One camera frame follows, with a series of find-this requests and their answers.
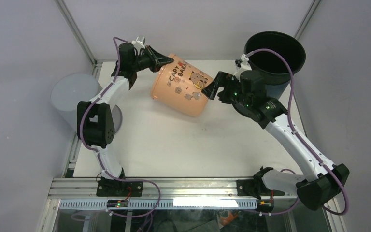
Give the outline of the grey plastic bin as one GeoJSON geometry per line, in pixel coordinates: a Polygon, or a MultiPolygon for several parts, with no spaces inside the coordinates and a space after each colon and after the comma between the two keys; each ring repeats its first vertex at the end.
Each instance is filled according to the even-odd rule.
{"type": "MultiPolygon", "coordinates": [[[[118,77],[112,84],[109,81],[106,86],[111,86],[106,93],[100,97],[97,104],[106,103],[112,113],[114,132],[117,133],[121,128],[123,115],[118,106],[119,99],[129,90],[128,80],[118,77]]],[[[77,105],[81,101],[92,102],[97,99],[104,91],[94,76],[85,73],[70,74],[59,80],[51,91],[50,101],[54,108],[78,133],[81,122],[77,116],[77,105]]]]}

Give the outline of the dark blue bin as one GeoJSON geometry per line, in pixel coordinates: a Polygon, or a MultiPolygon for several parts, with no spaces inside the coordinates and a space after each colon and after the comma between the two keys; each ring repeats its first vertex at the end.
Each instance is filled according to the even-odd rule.
{"type": "Polygon", "coordinates": [[[265,90],[268,97],[280,99],[281,95],[289,85],[289,81],[280,85],[265,85],[265,90]]]}

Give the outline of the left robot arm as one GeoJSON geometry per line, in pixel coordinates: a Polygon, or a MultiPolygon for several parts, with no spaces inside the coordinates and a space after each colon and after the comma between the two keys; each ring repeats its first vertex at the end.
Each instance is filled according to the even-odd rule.
{"type": "Polygon", "coordinates": [[[149,69],[156,73],[174,60],[137,41],[116,44],[115,48],[117,61],[110,82],[95,97],[77,104],[77,135],[84,147],[95,154],[101,176],[110,179],[107,190],[121,196],[126,191],[126,183],[122,177],[123,167],[110,148],[117,131],[112,110],[132,89],[138,72],[149,69]]]}

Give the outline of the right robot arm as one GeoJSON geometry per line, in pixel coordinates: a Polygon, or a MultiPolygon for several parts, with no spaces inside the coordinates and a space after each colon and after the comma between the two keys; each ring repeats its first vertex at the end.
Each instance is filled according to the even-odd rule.
{"type": "Polygon", "coordinates": [[[302,171],[302,174],[290,174],[262,167],[253,175],[252,184],[243,186],[247,194],[260,199],[272,190],[282,191],[297,196],[308,209],[317,210],[344,193],[349,169],[344,164],[334,164],[303,136],[288,110],[278,99],[268,96],[257,71],[244,71],[239,77],[218,72],[201,92],[210,100],[219,97],[237,111],[246,110],[248,117],[272,135],[302,171]]]}

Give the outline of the orange capybara bin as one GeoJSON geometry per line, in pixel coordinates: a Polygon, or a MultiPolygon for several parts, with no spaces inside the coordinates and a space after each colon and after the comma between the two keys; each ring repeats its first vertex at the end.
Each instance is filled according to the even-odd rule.
{"type": "Polygon", "coordinates": [[[183,114],[197,117],[208,102],[202,90],[213,78],[174,53],[169,57],[174,62],[158,72],[151,88],[151,98],[183,114]]]}

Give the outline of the black ribbed bin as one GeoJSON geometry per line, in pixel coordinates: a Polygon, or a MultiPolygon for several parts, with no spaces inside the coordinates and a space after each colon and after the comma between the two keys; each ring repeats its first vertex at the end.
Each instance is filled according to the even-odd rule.
{"type": "Polygon", "coordinates": [[[290,35],[277,31],[263,31],[251,36],[244,46],[244,53],[260,49],[249,57],[253,70],[259,71],[267,85],[282,85],[290,81],[287,62],[293,74],[298,73],[305,61],[302,44],[290,35]]]}

